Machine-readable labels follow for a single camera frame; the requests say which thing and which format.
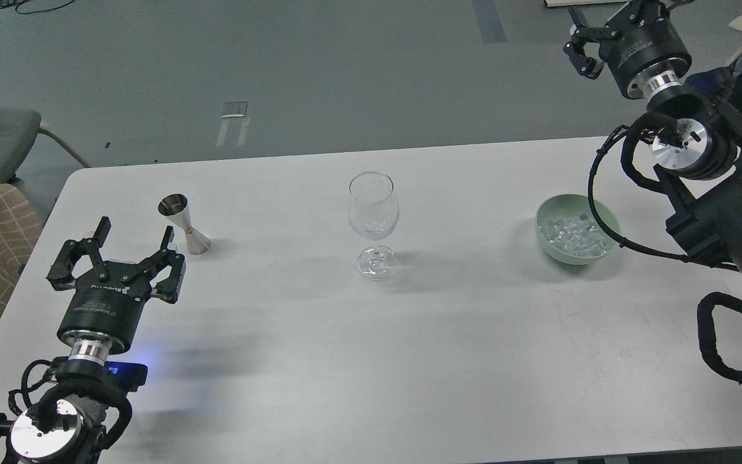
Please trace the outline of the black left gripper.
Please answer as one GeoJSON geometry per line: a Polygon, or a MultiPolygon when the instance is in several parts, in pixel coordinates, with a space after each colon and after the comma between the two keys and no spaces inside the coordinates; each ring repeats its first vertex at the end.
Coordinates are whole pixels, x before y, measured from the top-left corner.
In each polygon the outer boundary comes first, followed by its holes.
{"type": "Polygon", "coordinates": [[[186,271],[186,259],[171,249],[173,226],[165,228],[155,253],[137,264],[103,261],[100,249],[111,230],[109,217],[101,217],[92,236],[67,240],[47,274],[53,290],[75,290],[57,330],[57,338],[72,346],[86,334],[111,340],[111,354],[127,352],[133,343],[145,303],[159,299],[175,304],[186,271]],[[92,270],[74,277],[77,262],[88,256],[92,270]]]}

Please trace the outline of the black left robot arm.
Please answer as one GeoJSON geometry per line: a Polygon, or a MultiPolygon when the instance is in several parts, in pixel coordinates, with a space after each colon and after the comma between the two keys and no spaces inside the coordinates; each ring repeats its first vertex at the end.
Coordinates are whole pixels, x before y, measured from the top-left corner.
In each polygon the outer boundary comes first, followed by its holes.
{"type": "Polygon", "coordinates": [[[147,366],[109,357],[130,349],[148,300],[177,302],[186,259],[168,226],[140,262],[105,260],[110,229],[102,217],[92,236],[65,241],[51,265],[54,290],[74,292],[57,332],[70,352],[30,362],[9,392],[10,413],[0,413],[4,463],[95,463],[131,422],[128,396],[146,382],[147,366]]]}

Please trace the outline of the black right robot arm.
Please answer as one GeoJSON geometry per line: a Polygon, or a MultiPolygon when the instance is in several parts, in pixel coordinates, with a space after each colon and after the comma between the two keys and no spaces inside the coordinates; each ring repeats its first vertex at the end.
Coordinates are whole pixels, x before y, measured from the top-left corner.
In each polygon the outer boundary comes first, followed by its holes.
{"type": "MultiPolygon", "coordinates": [[[[609,68],[630,100],[645,99],[647,111],[609,135],[589,171],[590,213],[622,249],[742,274],[742,114],[729,103],[732,76],[714,70],[709,83],[688,76],[689,51],[671,23],[678,1],[626,2],[603,26],[592,27],[577,6],[564,53],[577,73],[595,79],[609,68]],[[622,141],[622,170],[640,188],[666,196],[674,214],[666,229],[682,255],[642,246],[613,231],[596,209],[594,185],[601,161],[622,141]]],[[[742,371],[718,353],[713,311],[742,314],[742,300],[710,293],[697,307],[699,350],[719,376],[742,385],[742,371]]]]}

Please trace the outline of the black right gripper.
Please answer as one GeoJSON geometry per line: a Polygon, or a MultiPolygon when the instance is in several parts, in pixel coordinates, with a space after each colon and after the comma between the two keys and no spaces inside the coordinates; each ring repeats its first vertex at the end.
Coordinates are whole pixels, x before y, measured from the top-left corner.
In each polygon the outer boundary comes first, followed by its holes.
{"type": "Polygon", "coordinates": [[[597,79],[605,63],[622,97],[646,98],[642,86],[652,76],[672,70],[683,77],[691,67],[691,55],[669,14],[692,3],[694,0],[630,1],[601,27],[589,26],[577,6],[568,6],[574,28],[564,53],[580,76],[597,79]],[[589,43],[600,44],[601,59],[586,54],[589,43]]]}

